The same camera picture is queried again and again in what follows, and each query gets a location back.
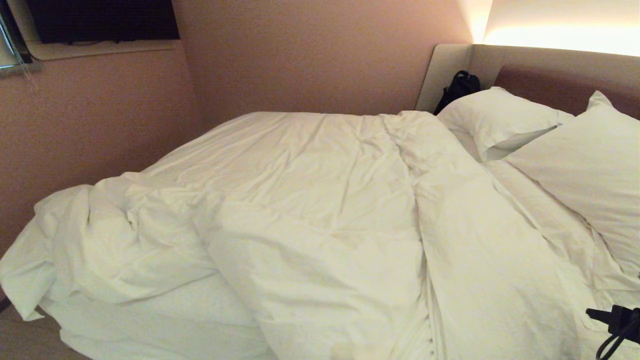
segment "black backpack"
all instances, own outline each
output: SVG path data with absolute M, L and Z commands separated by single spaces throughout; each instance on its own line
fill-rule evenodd
M 461 70 L 453 77 L 451 85 L 444 88 L 443 91 L 444 94 L 442 94 L 442 99 L 438 103 L 436 111 L 433 112 L 434 115 L 438 115 L 453 100 L 480 91 L 480 80 L 477 76 Z

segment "wall light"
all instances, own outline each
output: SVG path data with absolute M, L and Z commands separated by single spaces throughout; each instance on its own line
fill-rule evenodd
M 493 0 L 457 0 L 474 44 L 482 44 Z
M 522 26 L 493 29 L 486 45 L 548 47 L 640 56 L 640 26 Z

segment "television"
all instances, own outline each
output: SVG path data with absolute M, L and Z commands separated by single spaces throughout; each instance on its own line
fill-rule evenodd
M 171 0 L 27 0 L 43 44 L 180 38 Z

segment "pillow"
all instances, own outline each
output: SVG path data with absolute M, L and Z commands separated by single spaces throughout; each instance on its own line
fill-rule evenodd
M 575 121 L 505 158 L 582 215 L 622 271 L 640 273 L 640 122 L 596 92 Z
M 482 159 L 480 158 L 480 154 L 478 154 L 478 148 L 476 146 L 476 142 L 474 141 L 474 137 L 471 136 L 470 133 L 466 131 L 460 130 L 449 130 L 455 137 L 458 139 L 460 145 L 465 148 L 465 150 L 471 155 L 477 162 L 482 163 Z M 505 156 L 511 154 L 513 151 L 499 149 L 497 147 L 490 147 L 486 151 L 486 160 L 493 161 L 504 158 Z
M 450 129 L 470 133 L 480 158 L 486 161 L 490 147 L 518 149 L 574 116 L 494 86 L 455 100 L 438 118 Z

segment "pink wall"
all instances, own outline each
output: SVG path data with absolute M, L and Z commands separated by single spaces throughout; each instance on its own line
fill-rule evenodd
M 471 43 L 456 0 L 176 0 L 208 126 L 257 110 L 412 109 L 437 43 Z
M 483 43 L 640 56 L 639 14 L 638 0 L 493 0 Z
M 52 192 L 141 170 L 202 132 L 184 51 L 45 62 L 0 78 L 0 256 Z

